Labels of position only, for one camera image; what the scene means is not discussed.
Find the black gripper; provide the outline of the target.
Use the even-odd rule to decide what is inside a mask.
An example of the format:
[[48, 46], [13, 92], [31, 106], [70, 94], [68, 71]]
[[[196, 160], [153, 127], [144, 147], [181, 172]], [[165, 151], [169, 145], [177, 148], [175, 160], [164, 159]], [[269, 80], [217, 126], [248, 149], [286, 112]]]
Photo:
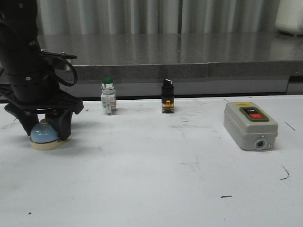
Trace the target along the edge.
[[84, 108], [81, 99], [60, 89], [59, 84], [70, 84], [55, 74], [55, 67], [64, 63], [72, 70], [74, 81], [78, 75], [70, 64], [75, 55], [51, 52], [1, 51], [0, 61], [9, 81], [1, 85], [0, 93], [12, 103], [4, 109], [19, 120], [28, 136], [38, 124], [37, 114], [26, 114], [26, 109], [58, 109], [47, 113], [45, 119], [57, 132], [59, 140], [71, 134], [72, 112], [79, 114]]

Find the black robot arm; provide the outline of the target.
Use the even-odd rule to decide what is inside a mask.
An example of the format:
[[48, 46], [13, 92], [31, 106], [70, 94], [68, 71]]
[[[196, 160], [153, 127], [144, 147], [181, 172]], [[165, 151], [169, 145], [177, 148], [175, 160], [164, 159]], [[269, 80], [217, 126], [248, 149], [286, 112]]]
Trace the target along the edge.
[[66, 64], [78, 81], [69, 62], [74, 55], [41, 50], [37, 40], [37, 2], [35, 0], [2, 0], [0, 2], [0, 63], [8, 84], [1, 84], [0, 94], [8, 100], [5, 110], [15, 116], [30, 135], [45, 114], [59, 140], [71, 134], [72, 114], [84, 108], [81, 99], [60, 89], [73, 86], [56, 75], [60, 64]]

